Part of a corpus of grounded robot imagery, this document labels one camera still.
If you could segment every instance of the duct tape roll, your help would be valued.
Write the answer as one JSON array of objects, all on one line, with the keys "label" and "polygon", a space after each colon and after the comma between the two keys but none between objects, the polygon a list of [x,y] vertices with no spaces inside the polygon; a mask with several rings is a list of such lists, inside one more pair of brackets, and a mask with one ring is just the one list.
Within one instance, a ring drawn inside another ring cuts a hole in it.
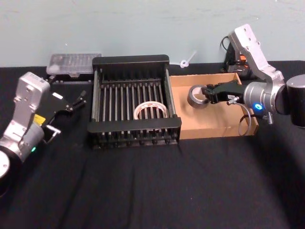
[{"label": "duct tape roll", "polygon": [[196,108],[196,109],[206,108],[210,102],[210,100],[207,99],[205,97],[205,95],[202,93],[202,88],[207,88],[207,87],[204,85],[194,85],[189,90],[189,93],[187,96],[187,102],[193,108]]}]

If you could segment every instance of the blue led light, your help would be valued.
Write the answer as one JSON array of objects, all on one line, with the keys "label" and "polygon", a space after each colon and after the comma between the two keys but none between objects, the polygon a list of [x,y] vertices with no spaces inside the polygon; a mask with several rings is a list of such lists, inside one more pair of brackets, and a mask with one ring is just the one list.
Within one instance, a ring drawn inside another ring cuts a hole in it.
[{"label": "blue led light", "polygon": [[263,106],[260,104],[254,104],[254,108],[258,111],[261,111],[263,109]]}]

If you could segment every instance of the yellow label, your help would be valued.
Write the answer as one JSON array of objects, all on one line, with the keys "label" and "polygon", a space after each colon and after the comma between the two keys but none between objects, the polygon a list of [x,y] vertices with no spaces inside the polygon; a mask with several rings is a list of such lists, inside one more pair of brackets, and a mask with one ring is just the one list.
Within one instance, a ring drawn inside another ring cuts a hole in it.
[{"label": "yellow label", "polygon": [[44,123],[44,121],[46,121],[44,117],[41,117],[38,114],[34,116],[34,122],[36,122],[38,125],[41,126]]}]

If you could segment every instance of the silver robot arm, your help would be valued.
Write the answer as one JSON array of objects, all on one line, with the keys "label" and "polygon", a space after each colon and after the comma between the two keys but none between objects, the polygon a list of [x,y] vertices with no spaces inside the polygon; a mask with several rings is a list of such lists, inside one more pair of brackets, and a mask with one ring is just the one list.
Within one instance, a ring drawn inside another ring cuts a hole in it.
[{"label": "silver robot arm", "polygon": [[246,24],[238,27],[228,35],[228,38],[235,50],[244,55],[251,67],[254,75],[265,83],[252,82],[244,92],[244,103],[253,108],[260,104],[267,112],[288,114],[285,100],[286,84],[282,73],[272,67],[266,60],[261,44],[256,39],[250,25]]},{"label": "silver robot arm", "polygon": [[50,84],[33,73],[19,78],[15,111],[0,139],[0,196],[6,192],[17,170],[43,139],[43,129],[33,122],[36,110],[46,99]]}]

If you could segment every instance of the light blue wall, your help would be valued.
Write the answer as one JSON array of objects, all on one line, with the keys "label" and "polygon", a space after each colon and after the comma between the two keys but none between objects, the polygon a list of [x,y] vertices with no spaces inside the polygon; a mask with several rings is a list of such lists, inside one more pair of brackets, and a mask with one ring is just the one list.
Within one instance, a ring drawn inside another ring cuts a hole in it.
[{"label": "light blue wall", "polygon": [[305,60],[305,0],[0,0],[0,66],[96,51],[221,62],[220,40],[245,23],[267,60]]}]

